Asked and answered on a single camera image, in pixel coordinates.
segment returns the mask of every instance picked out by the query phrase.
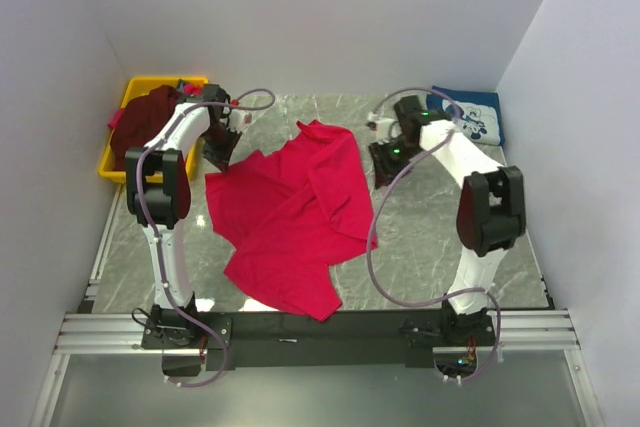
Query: white wall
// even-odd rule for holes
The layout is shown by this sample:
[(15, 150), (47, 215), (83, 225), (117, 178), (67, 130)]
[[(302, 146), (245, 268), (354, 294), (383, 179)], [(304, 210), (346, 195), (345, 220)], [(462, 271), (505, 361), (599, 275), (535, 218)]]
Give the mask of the white wall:
[(83, 0), (0, 0), (0, 12), (0, 425), (19, 427), (86, 288), (124, 78)]
[(542, 0), (88, 0), (125, 72), (232, 92), (494, 89)]
[(640, 0), (545, 0), (499, 85), (507, 158), (608, 425), (640, 419)]

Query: gray marble surface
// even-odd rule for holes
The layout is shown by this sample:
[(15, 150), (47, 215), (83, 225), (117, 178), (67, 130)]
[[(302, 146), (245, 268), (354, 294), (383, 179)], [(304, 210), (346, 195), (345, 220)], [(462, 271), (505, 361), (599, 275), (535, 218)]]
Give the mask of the gray marble surface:
[[(313, 119), (351, 129), (360, 145), (362, 163), (370, 186), (373, 167), (367, 145), (374, 135), (365, 126), (367, 112), (382, 98), (379, 95), (288, 95), (276, 105), (255, 114), (255, 122), (242, 137), (232, 161), (245, 159), (252, 151), (271, 153), (298, 133), (296, 121)], [(265, 99), (249, 99), (258, 105)], [(393, 102), (387, 103), (389, 111)], [(499, 147), (482, 149), (504, 162)], [(260, 309), (223, 274), (233, 254), (232, 245), (215, 234), (204, 195), (204, 174), (215, 168), (201, 160), (192, 182), (192, 206), (185, 220), (185, 252), (194, 290), (201, 310), (215, 299), (215, 310)], [(371, 187), (374, 207), (383, 190)], [(435, 159), (426, 159), (399, 183), (385, 206), (378, 224), (380, 247), (374, 262), (381, 283), (392, 295), (409, 301), (427, 300), (444, 293), (455, 277), (460, 242), (455, 231), (460, 191)], [(364, 256), (330, 268), (333, 283), (343, 300), (343, 309), (388, 309), (385, 300), (369, 280)], [(547, 307), (528, 236), (518, 239), (500, 265), (493, 293), (501, 305)], [(153, 301), (153, 275), (148, 247), (140, 226), (129, 214), (121, 196), (113, 224), (113, 236), (103, 254), (101, 280), (94, 313), (126, 313), (134, 307), (149, 308)]]

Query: yellow basket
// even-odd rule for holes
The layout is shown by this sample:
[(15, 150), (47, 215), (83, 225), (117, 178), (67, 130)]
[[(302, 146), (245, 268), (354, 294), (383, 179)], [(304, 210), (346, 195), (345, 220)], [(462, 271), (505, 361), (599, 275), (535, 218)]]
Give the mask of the yellow basket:
[[(206, 77), (133, 77), (129, 81), (127, 90), (124, 93), (122, 104), (120, 108), (124, 109), (131, 99), (140, 97), (141, 95), (147, 95), (149, 91), (160, 87), (161, 85), (178, 85), (178, 80), (183, 79), (187, 82), (191, 82), (197, 85), (204, 85), (208, 82)], [(124, 184), (127, 181), (127, 176), (124, 171), (113, 170), (113, 166), (116, 163), (115, 155), (111, 150), (111, 136), (113, 131), (109, 134), (107, 140), (107, 146), (102, 154), (102, 160), (100, 161), (100, 167), (98, 167), (98, 174), (105, 179), (111, 179), (114, 182)], [(187, 171), (187, 177), (189, 180), (193, 180), (196, 175), (196, 162), (197, 162), (197, 142), (191, 147), (187, 160), (185, 162), (185, 168)], [(150, 182), (162, 182), (162, 174), (154, 174), (147, 177)]]

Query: gray wall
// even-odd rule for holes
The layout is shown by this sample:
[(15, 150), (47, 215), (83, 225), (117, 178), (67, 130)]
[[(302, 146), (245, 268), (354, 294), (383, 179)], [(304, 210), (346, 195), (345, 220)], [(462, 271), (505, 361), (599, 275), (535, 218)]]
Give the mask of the gray wall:
[(500, 82), (507, 158), (608, 425), (640, 419), (640, 0), (545, 0)]
[(88, 0), (127, 75), (279, 93), (494, 89), (542, 0)]
[(83, 0), (0, 0), (0, 425), (26, 425), (82, 298), (113, 187), (96, 175), (123, 76)]

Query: maroon fabric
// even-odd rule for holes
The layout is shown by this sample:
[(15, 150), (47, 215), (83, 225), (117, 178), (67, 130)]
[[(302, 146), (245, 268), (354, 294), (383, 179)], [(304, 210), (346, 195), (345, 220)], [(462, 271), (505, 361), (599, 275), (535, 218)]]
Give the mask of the maroon fabric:
[(263, 304), (324, 320), (342, 304), (329, 265), (365, 252), (373, 208), (353, 134), (298, 127), (278, 152), (208, 174), (207, 201), (214, 230), (236, 247), (225, 274)]
[(111, 137), (111, 150), (116, 157), (113, 170), (124, 170), (124, 154), (130, 147), (143, 147), (160, 133), (180, 95), (173, 87), (162, 85), (129, 101)]

